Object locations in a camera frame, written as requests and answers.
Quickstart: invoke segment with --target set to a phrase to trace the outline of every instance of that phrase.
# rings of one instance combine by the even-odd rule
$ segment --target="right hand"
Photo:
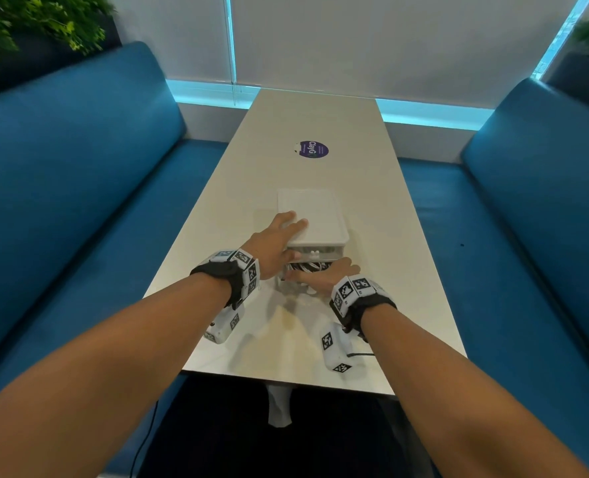
[[[290,270],[285,274],[286,281],[306,283],[317,292],[330,295],[334,286],[343,278],[351,277],[361,272],[361,267],[352,265],[352,260],[343,257],[335,261],[330,268],[322,272],[307,273],[301,270]]]

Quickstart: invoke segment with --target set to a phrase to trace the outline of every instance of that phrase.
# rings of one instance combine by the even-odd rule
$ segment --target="sofa cushion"
[[[589,107],[527,79],[463,160],[589,341]]]
[[[589,364],[464,169],[404,159],[468,357],[589,466]]]
[[[162,161],[0,348],[0,390],[47,354],[144,296],[225,149],[223,143],[185,141]],[[167,395],[156,422],[170,400]],[[147,425],[144,420],[115,458],[112,472],[128,474],[129,469],[120,467],[130,467]]]
[[[0,94],[0,341],[184,132],[141,42]]]

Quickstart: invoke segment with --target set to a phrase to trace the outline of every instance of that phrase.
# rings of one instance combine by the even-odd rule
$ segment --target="cable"
[[[139,445],[139,449],[135,453],[135,458],[133,458],[133,464],[131,466],[131,474],[129,474],[129,478],[133,478],[133,471],[135,470],[135,463],[137,463],[137,457],[139,456],[139,452],[144,447],[144,443],[146,442],[146,440],[150,436],[150,432],[153,430],[153,423],[155,422],[155,415],[157,414],[158,407],[159,407],[159,400],[157,400],[155,402],[155,409],[153,409],[153,417],[150,419],[150,426],[148,426],[148,432],[146,433],[146,436],[144,436],[144,441],[142,441],[141,444]]]

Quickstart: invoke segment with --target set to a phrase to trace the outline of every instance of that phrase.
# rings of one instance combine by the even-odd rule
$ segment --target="left hand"
[[[298,232],[308,227],[308,221],[303,219],[281,228],[285,223],[296,218],[294,211],[277,214],[270,226],[261,233],[255,233],[250,240],[243,243],[242,250],[258,260],[261,280],[271,279],[281,272],[284,265],[301,258],[299,252],[285,250],[288,241]]]

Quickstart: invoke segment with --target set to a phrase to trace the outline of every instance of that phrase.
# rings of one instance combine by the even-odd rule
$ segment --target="round sticker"
[[[318,159],[320,157],[328,155],[330,150],[325,144],[317,143],[316,141],[301,141],[299,149],[299,155],[304,157],[311,157]]]

